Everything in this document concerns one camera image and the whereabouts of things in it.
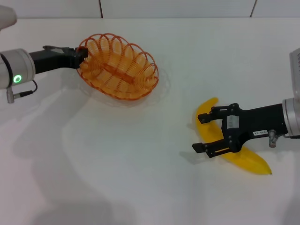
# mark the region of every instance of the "banana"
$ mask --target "banana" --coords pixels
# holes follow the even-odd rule
[[[214,121],[201,124],[197,116],[202,113],[209,113],[211,107],[217,102],[218,98],[214,97],[200,105],[196,111],[195,120],[198,133],[203,138],[203,140],[208,143],[223,139],[222,130]],[[241,151],[237,153],[229,152],[221,155],[221,157],[246,171],[260,175],[272,174],[272,171],[267,162],[246,147],[242,147]]]

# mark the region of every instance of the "white wall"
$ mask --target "white wall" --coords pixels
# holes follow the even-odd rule
[[[0,0],[15,9],[19,18],[101,17],[99,0]]]
[[[104,18],[249,17],[255,0],[101,0]]]
[[[300,17],[300,1],[258,0],[253,17]]]

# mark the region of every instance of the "table surface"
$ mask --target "table surface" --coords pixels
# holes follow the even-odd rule
[[[142,101],[116,101],[72,69],[36,76],[38,91],[0,96],[0,223],[6,225],[295,225],[300,142],[247,142],[273,175],[245,172],[192,144],[198,105],[243,109],[292,98],[289,52],[300,19],[30,19],[1,50],[76,47],[111,32],[154,57],[160,81]],[[14,87],[32,89],[32,83]]]

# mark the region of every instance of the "green indicator light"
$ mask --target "green indicator light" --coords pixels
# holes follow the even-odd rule
[[[15,83],[19,83],[21,80],[22,80],[22,76],[21,76],[21,75],[16,75],[16,76],[14,77],[14,82],[15,82]]]

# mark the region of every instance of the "orange wire basket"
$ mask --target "orange wire basket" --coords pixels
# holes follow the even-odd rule
[[[106,33],[88,37],[83,46],[89,56],[77,72],[89,86],[120,100],[138,100],[156,87],[158,67],[138,45]]]

